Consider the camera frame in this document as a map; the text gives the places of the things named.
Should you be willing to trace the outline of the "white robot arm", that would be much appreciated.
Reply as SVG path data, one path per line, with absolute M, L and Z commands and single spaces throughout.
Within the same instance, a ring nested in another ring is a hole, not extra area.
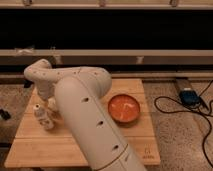
M 53 97 L 93 171 L 147 171 L 101 103 L 112 85 L 100 67 L 56 68 L 41 59 L 24 70 L 44 101 Z

